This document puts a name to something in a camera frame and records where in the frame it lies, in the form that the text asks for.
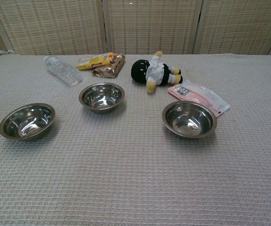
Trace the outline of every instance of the plastic water bottle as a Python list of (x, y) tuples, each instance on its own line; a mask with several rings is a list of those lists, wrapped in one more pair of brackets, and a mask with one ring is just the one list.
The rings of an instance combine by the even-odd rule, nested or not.
[(82, 80), (81, 72), (76, 67), (58, 59), (56, 56), (46, 56), (44, 62), (49, 71), (71, 86)]

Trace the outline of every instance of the brown snack wrapper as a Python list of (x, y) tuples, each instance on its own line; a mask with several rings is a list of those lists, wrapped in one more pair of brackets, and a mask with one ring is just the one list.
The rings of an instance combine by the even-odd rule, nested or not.
[(113, 62), (110, 65), (103, 67), (97, 67), (93, 70), (93, 75), (102, 77), (102, 78), (116, 78), (124, 64), (125, 55), (114, 54)]

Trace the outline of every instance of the black plush head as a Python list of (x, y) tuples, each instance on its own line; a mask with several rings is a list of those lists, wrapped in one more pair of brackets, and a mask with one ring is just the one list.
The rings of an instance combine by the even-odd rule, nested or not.
[(139, 83), (146, 83), (146, 72), (150, 66), (148, 60), (138, 60), (132, 65), (131, 77)]

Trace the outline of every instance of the yellow snack package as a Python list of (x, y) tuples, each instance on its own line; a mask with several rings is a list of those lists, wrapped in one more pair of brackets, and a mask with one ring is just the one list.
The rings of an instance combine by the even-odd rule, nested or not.
[(104, 65), (110, 65), (113, 62), (113, 53), (103, 53), (96, 55), (92, 58), (80, 58), (76, 65), (76, 68), (80, 71), (100, 67)]

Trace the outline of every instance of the bowl rim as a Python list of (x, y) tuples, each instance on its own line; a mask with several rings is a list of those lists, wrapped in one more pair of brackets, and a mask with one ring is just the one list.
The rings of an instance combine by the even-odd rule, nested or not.
[[(40, 106), (44, 106), (44, 107), (47, 107), (50, 111), (51, 111), (51, 119), (50, 121), (48, 122), (48, 124), (45, 126), (45, 128), (39, 130), (38, 132), (32, 134), (32, 135), (27, 135), (27, 136), (24, 136), (24, 137), (12, 137), (12, 136), (9, 136), (8, 134), (5, 133), (4, 129), (3, 129), (3, 126), (6, 122), (6, 120), (12, 115), (14, 114), (15, 112), (19, 111), (19, 110), (22, 110), (24, 108), (27, 108), (27, 107), (32, 107), (32, 106), (35, 106), (35, 105), (40, 105)], [(13, 111), (11, 111), (9, 114), (7, 114), (3, 120), (0, 122), (0, 134), (7, 138), (7, 139), (10, 139), (10, 140), (26, 140), (26, 139), (29, 139), (29, 138), (32, 138), (32, 137), (35, 137), (36, 135), (42, 133), (43, 131), (45, 131), (46, 129), (48, 129), (50, 127), (50, 125), (52, 124), (53, 122), (53, 119), (55, 118), (55, 109), (51, 106), (51, 105), (48, 105), (48, 104), (44, 104), (44, 103), (32, 103), (32, 104), (28, 104), (28, 105), (24, 105), (24, 106), (21, 106)]]
[[(86, 91), (87, 89), (89, 89), (89, 88), (92, 88), (93, 86), (98, 86), (98, 85), (112, 85), (112, 86), (116, 87), (117, 89), (119, 89), (119, 90), (121, 91), (121, 98), (120, 98), (120, 100), (119, 100), (118, 102), (116, 102), (114, 105), (111, 105), (111, 106), (109, 106), (109, 107), (104, 107), (104, 108), (91, 107), (91, 106), (88, 106), (87, 104), (85, 104), (85, 103), (83, 102), (83, 99), (82, 99), (82, 96), (83, 96), (83, 94), (85, 93), (85, 91)], [(119, 86), (119, 85), (117, 85), (117, 84), (115, 84), (115, 83), (112, 83), (112, 82), (103, 82), (103, 83), (92, 84), (92, 85), (89, 85), (89, 86), (85, 87), (85, 88), (80, 92), (80, 94), (79, 94), (79, 102), (80, 102), (83, 106), (87, 107), (87, 108), (90, 109), (90, 110), (93, 110), (93, 111), (105, 111), (105, 110), (109, 110), (109, 109), (114, 108), (115, 106), (119, 105), (119, 104), (123, 101), (124, 97), (125, 97), (125, 91), (124, 91), (124, 89), (123, 89), (121, 86)]]
[[(169, 123), (167, 122), (167, 119), (166, 119), (166, 113), (167, 111), (169, 110), (169, 108), (171, 108), (172, 106), (175, 106), (175, 105), (178, 105), (178, 104), (193, 104), (193, 105), (196, 105), (196, 106), (199, 106), (199, 107), (202, 107), (203, 109), (205, 109), (206, 111), (208, 111), (212, 117), (212, 120), (213, 120), (213, 126), (212, 128), (204, 133), (204, 134), (201, 134), (201, 135), (198, 135), (198, 136), (188, 136), (188, 135), (185, 135), (184, 133), (181, 133), (181, 132), (178, 132), (177, 130), (173, 129), (173, 127), (171, 127), (169, 125)], [(168, 104), (164, 110), (163, 110), (163, 113), (162, 113), (162, 119), (163, 119), (163, 122), (165, 124), (165, 126), (170, 130), (172, 131), (173, 133), (181, 136), (181, 137), (185, 137), (185, 138), (202, 138), (202, 137), (206, 137), (208, 135), (210, 135), (211, 133), (214, 132), (214, 130), (216, 129), (217, 127), (217, 118), (216, 116), (214, 115), (214, 113), (207, 107), (205, 107), (204, 105), (202, 104), (199, 104), (199, 103), (196, 103), (194, 101), (187, 101), (187, 100), (183, 100), (183, 101), (175, 101), (175, 102), (172, 102), (170, 104)]]

